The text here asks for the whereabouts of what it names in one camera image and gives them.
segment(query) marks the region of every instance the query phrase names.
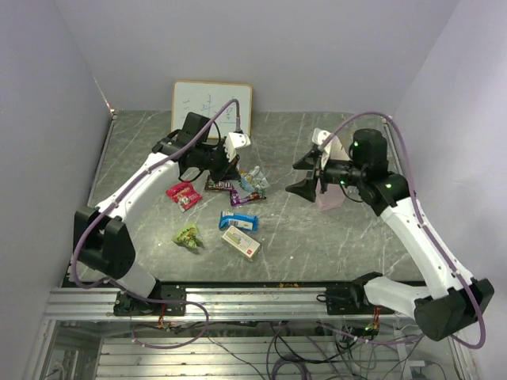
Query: gray marble tabletop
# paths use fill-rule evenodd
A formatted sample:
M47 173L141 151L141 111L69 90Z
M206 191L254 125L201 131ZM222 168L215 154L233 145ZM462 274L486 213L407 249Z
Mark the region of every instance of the gray marble tabletop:
M392 279L421 279L400 240L367 205L346 199L339 208L320 211L314 203L284 190L304 177L303 172L292 169L292 163L310 149L314 128L331 131L346 116L254 113L252 146L242 153L240 167L261 167L271 184L267 199L233 209L226 192L204 191L205 175L194 182L203 199L185 213L161 194L130 231L137 261L159 279L176 281L333 281L351 280L372 271ZM170 120L170 112L116 112L91 205L110 196L139 168L151 147L169 133ZM361 127L383 131L380 119L363 118L339 135L345 147L351 143L353 131ZM253 262L220 240L222 210L259 217L258 230L249 233L261 243ZM187 222L197 224L204 242L194 253L171 241ZM79 272L86 280L97 278L96 272L83 265Z

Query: gray wall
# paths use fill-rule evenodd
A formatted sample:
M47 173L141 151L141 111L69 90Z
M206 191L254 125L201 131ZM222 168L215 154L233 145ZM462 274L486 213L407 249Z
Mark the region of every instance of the gray wall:
M0 0L1 378L22 378L109 110L51 0Z
M457 0L55 0L113 108L177 79L248 82L262 111L393 112Z
M505 378L507 314L507 3L462 0L395 113L426 214L496 294L482 378ZM477 341L477 326L467 335Z

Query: blue snack package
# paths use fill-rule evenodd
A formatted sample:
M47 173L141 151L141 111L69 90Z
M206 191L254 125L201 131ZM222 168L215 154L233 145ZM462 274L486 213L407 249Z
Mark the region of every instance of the blue snack package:
M222 211L220 214L220 229L234 226L245 231L256 231L257 224L258 217L256 215L237 214L231 211Z

